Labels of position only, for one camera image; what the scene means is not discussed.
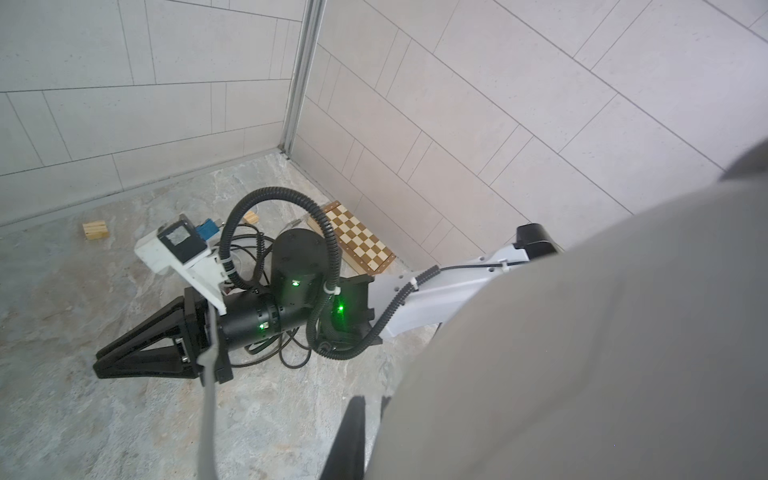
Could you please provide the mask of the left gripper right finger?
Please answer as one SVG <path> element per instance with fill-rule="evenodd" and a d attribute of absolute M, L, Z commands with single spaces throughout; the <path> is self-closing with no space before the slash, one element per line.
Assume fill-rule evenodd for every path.
<path fill-rule="evenodd" d="M 379 420 L 380 421 L 383 421 L 386 409 L 387 409 L 388 405 L 390 404 L 391 400 L 392 400 L 392 396 L 391 395 L 384 395 L 384 396 L 381 397 L 380 415 L 379 415 Z"/>

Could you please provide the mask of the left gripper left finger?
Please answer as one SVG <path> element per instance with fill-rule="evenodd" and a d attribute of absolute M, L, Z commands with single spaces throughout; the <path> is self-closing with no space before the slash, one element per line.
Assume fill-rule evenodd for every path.
<path fill-rule="evenodd" d="M 361 480 L 365 471 L 366 401 L 354 396 L 348 403 L 320 480 Z"/>

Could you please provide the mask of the black and white headphones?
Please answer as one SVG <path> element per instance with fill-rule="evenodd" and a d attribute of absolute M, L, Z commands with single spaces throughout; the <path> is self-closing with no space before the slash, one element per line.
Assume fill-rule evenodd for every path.
<path fill-rule="evenodd" d="M 248 231 L 232 236 L 230 250 L 250 256 L 254 270 L 247 281 L 250 286 L 226 298 L 227 314 L 219 321 L 226 360 L 234 370 L 255 367 L 274 357 L 290 370 L 301 369 L 312 357 L 309 346 L 297 339 L 303 321 L 275 299 L 274 283 L 266 273 L 274 239 L 254 225 L 239 226 Z"/>

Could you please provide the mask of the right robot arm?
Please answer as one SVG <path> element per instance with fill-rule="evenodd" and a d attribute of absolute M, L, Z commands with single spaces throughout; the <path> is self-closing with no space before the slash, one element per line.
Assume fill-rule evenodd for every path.
<path fill-rule="evenodd" d="M 265 187 L 223 224 L 180 216 L 137 242 L 146 266 L 175 271 L 186 289 L 99 350 L 93 368 L 101 379 L 224 383 L 233 377 L 233 351 L 244 349 L 258 365 L 299 333 L 309 355 L 349 360 L 386 338 L 446 323 L 492 279 L 557 252 L 544 227 L 530 223 L 490 256 L 390 275 L 382 243 L 340 205 Z"/>

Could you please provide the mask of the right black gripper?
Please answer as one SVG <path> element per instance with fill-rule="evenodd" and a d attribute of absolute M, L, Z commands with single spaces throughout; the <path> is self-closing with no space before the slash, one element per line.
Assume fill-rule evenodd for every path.
<path fill-rule="evenodd" d="M 213 313 L 218 339 L 218 356 L 213 372 L 215 380 L 223 384 L 231 381 L 234 375 L 216 308 L 213 308 Z M 199 378 L 204 383 L 204 368 L 198 360 L 212 345 L 211 326 L 208 301 L 194 288 L 187 287 L 184 299 L 177 297 L 137 327 L 99 350 L 93 365 L 94 372 L 100 379 Z M 183 354 L 176 344 L 176 340 L 181 337 L 181 330 L 186 361 L 182 360 Z"/>

